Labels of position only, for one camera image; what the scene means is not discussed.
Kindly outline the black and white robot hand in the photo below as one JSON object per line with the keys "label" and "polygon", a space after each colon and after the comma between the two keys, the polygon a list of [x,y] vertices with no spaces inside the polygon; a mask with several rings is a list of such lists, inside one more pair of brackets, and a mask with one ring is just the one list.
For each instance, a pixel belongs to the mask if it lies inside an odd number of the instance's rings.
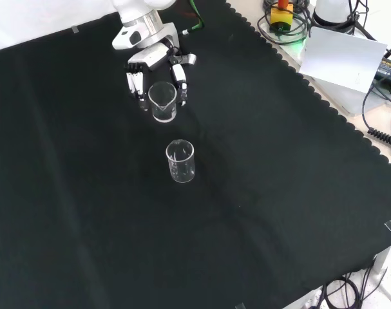
{"label": "black and white robot hand", "polygon": [[129,91],[138,100],[142,109],[148,109],[144,74],[148,71],[154,71],[167,62],[171,66],[175,84],[178,88],[178,103],[181,106],[187,103],[188,83],[182,66],[195,65],[196,55],[192,53],[184,55],[180,48],[173,46],[170,39],[164,38],[160,42],[134,54],[124,65]]}

